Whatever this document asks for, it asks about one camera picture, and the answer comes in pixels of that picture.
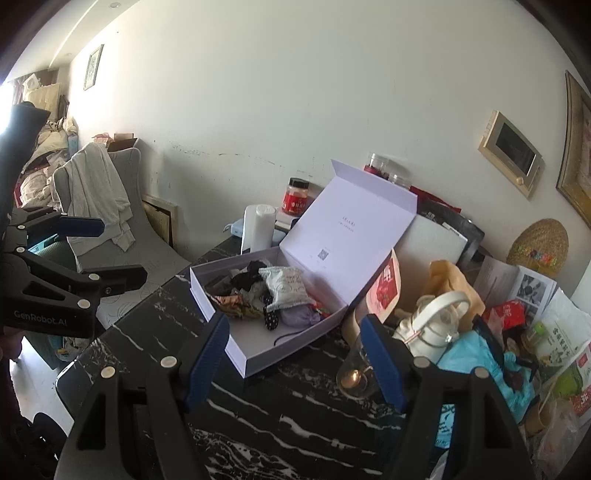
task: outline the metal screw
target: metal screw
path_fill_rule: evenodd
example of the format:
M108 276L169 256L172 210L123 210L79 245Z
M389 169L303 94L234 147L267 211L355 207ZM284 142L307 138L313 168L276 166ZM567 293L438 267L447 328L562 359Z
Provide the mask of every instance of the metal screw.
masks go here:
M478 377L478 378L488 378L488 370L486 368L483 367L476 367L474 369L474 374Z
M426 356L418 356L413 360L414 366L417 368L427 368L431 362Z
M177 364L177 358L175 356L169 355L165 356L161 361L160 365L164 368L172 368Z
M100 371L100 376L103 378L111 378L113 375L115 375L114 367L104 367L104 369Z

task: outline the black string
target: black string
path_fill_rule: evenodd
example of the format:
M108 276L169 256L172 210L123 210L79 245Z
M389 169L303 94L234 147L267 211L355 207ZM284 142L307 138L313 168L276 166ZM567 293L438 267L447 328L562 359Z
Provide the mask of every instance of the black string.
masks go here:
M273 342L273 346L277 345L277 342L279 340L281 340L282 338L290 337L290 336L293 336L293 335L299 335L301 332L305 332L306 330L307 330L307 328L304 328L303 330L300 330L299 332L292 332L292 333L286 333L285 335L281 335L280 337L277 337L275 339L275 341Z

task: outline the red label jar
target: red label jar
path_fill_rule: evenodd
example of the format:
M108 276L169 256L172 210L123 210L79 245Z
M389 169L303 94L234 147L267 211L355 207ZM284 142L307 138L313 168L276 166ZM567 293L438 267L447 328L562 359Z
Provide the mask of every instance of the red label jar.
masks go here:
M282 210L289 215L301 215L306 210L310 182L307 180L290 178L285 196L283 197Z

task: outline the open box lid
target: open box lid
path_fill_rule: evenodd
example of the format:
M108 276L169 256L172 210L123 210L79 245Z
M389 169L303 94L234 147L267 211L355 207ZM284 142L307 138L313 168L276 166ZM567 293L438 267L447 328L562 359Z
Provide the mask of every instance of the open box lid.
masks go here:
M402 237L417 196L333 160L336 173L280 243L306 277L351 304Z

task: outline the floor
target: floor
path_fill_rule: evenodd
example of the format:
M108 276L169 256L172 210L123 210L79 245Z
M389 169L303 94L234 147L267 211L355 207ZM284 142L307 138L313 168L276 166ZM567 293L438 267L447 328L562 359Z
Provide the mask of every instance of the floor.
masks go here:
M42 411L70 433L74 420L56 393L56 378L60 371L49 368L26 338L22 341L18 362L10 362L10 373L21 414L32 420L37 412Z

